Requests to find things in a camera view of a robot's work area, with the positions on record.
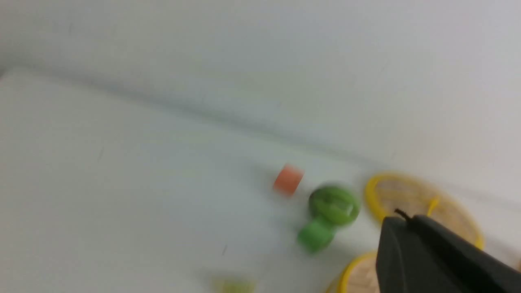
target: yellow object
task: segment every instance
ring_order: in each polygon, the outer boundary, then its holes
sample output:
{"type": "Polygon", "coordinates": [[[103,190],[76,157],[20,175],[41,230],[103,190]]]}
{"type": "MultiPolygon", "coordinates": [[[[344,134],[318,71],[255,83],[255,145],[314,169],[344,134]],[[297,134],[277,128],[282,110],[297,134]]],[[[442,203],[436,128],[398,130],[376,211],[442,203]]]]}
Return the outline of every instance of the yellow object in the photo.
{"type": "Polygon", "coordinates": [[[369,252],[354,259],[340,276],[331,282],[326,293],[380,293],[376,275],[377,252],[369,252]]]}
{"type": "Polygon", "coordinates": [[[481,230],[465,209],[441,190],[421,180],[394,173],[378,174],[367,183],[365,198],[379,222],[387,216],[395,216],[394,209],[410,216],[424,214],[477,248],[483,249],[485,245],[481,230]]]}
{"type": "Polygon", "coordinates": [[[220,279],[216,281],[219,293],[253,293],[255,284],[246,279],[220,279]]]}

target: green object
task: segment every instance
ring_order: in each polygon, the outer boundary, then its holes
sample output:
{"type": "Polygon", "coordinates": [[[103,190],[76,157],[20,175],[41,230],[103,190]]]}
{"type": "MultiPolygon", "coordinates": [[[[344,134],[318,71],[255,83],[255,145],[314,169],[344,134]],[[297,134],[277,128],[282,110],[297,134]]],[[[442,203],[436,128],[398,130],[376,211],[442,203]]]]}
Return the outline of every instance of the green object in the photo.
{"type": "Polygon", "coordinates": [[[326,248],[333,237],[334,225],[322,217],[317,217],[299,232],[297,241],[309,252],[315,253],[326,248]]]}
{"type": "Polygon", "coordinates": [[[313,217],[321,216],[336,226],[344,226],[356,220],[360,203],[344,188],[324,186],[309,197],[309,209],[313,217]]]}
{"type": "Polygon", "coordinates": [[[310,253],[329,246],[337,226],[345,226],[356,220],[360,203],[352,193],[338,186],[323,186],[309,197],[309,210],[314,219],[297,237],[310,253]]]}

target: orange cube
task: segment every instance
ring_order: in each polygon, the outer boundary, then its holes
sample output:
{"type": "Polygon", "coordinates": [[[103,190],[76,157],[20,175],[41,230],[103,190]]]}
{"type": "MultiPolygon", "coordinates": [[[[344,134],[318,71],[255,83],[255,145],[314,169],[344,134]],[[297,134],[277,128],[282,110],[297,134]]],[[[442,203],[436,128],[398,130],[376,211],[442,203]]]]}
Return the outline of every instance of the orange cube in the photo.
{"type": "Polygon", "coordinates": [[[281,191],[287,197],[292,197],[295,194],[300,181],[304,177],[304,172],[289,164],[286,164],[279,176],[273,184],[273,189],[281,191]]]}

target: green ring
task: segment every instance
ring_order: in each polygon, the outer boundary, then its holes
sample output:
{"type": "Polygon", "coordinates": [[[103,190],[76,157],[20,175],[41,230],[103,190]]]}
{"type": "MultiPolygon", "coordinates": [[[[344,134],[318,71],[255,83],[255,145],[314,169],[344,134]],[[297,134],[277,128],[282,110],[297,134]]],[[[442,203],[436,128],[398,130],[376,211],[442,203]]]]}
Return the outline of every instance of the green ring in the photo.
{"type": "Polygon", "coordinates": [[[351,224],[360,213],[360,202],[349,190],[329,185],[323,186],[309,197],[309,209],[313,217],[323,217],[336,226],[351,224]]]}

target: yellow rim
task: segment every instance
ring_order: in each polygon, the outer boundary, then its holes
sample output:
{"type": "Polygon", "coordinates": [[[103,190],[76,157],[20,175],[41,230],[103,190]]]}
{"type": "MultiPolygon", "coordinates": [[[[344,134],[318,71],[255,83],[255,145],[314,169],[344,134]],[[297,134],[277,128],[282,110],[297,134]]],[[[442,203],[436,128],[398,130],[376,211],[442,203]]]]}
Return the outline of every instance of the yellow rim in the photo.
{"type": "Polygon", "coordinates": [[[376,253],[377,253],[376,251],[372,251],[369,253],[362,254],[359,257],[357,257],[356,259],[354,259],[348,266],[345,267],[345,269],[342,272],[342,275],[340,277],[340,280],[339,280],[339,286],[337,288],[337,293],[347,293],[349,277],[350,277],[351,273],[353,272],[353,270],[355,269],[355,267],[358,264],[360,264],[363,260],[376,256],[376,253]]]}
{"type": "MultiPolygon", "coordinates": [[[[437,192],[437,194],[444,194],[439,189],[436,189],[428,184],[422,183],[420,180],[417,180],[413,177],[400,175],[400,174],[394,174],[394,173],[382,173],[377,174],[373,176],[369,182],[366,185],[365,188],[365,199],[367,201],[367,205],[369,206],[369,210],[373,214],[373,216],[376,218],[380,224],[383,222],[383,219],[387,216],[390,216],[385,209],[382,207],[382,205],[378,202],[378,199],[376,198],[376,185],[378,182],[380,182],[383,179],[394,179],[399,181],[404,181],[406,183],[409,183],[411,185],[421,185],[425,186],[426,188],[433,189],[437,192]]],[[[481,230],[478,228],[477,224],[472,220],[472,218],[469,216],[469,214],[465,211],[464,208],[462,208],[458,203],[450,200],[448,197],[443,197],[443,200],[446,202],[449,202],[452,204],[458,212],[460,212],[465,218],[467,218],[471,228],[476,232],[476,241],[474,245],[479,248],[483,249],[485,246],[485,239],[483,237],[483,234],[481,233],[481,230]]],[[[440,202],[440,197],[435,197],[434,199],[429,201],[429,211],[427,212],[427,215],[431,215],[433,210],[438,206],[440,202]]]]}

